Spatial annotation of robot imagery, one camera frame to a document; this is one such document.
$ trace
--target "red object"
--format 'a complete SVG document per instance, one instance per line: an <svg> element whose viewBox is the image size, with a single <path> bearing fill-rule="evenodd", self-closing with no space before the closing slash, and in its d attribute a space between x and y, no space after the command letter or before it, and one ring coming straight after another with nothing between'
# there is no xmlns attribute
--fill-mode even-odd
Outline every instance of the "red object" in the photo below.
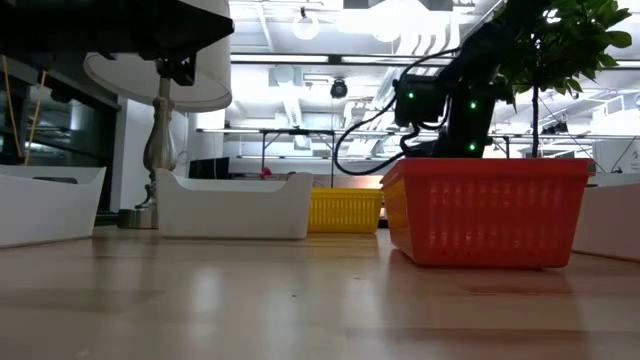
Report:
<svg viewBox="0 0 640 360"><path fill-rule="evenodd" d="M260 173L260 179L264 180L267 176L271 176L271 169L269 168L264 168L262 169L262 172Z"/></svg>
<svg viewBox="0 0 640 360"><path fill-rule="evenodd" d="M391 240L422 266L569 262L588 159L406 159L382 179Z"/></svg>

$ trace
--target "potted plant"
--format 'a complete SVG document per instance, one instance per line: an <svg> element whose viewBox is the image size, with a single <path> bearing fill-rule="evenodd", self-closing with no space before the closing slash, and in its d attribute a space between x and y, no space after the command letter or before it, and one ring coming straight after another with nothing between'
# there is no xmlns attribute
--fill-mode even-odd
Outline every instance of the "potted plant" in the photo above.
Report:
<svg viewBox="0 0 640 360"><path fill-rule="evenodd" d="M516 94L533 89L533 156L537 157L540 91L582 92L581 76L595 81L596 72L618 65L605 50L629 47L632 40L626 32L609 30L631 16L629 9L618 8L616 0L552 0L543 13L532 16L536 16L532 34L513 44L499 75L512 89L513 102Z"/></svg>

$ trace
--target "plant stem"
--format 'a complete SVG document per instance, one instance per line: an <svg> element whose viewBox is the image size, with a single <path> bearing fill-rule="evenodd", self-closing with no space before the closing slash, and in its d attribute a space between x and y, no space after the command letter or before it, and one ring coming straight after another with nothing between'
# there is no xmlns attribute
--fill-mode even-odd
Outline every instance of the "plant stem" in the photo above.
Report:
<svg viewBox="0 0 640 360"><path fill-rule="evenodd" d="M538 85L534 85L533 86L533 99L531 100L531 102L533 103L533 122L532 127L533 127L533 148L532 148L532 152L531 152L531 156L533 158L537 158L538 157L538 144L539 144L539 139L538 139L538 117L539 117L539 109L538 109Z"/></svg>

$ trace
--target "yellow basket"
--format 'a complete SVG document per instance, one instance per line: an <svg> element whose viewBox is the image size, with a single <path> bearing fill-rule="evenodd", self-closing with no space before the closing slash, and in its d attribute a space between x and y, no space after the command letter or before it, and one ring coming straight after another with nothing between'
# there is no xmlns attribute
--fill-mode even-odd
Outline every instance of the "yellow basket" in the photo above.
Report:
<svg viewBox="0 0 640 360"><path fill-rule="evenodd" d="M309 232L371 234L378 230L381 208L377 189L313 189Z"/></svg>

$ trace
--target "table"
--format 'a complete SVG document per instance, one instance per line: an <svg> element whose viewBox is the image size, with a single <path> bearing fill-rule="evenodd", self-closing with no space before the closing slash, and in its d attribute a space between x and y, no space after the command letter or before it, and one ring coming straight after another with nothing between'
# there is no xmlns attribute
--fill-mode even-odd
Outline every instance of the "table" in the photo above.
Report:
<svg viewBox="0 0 640 360"><path fill-rule="evenodd" d="M377 236L0 251L3 359L637 359L640 265L421 269Z"/></svg>

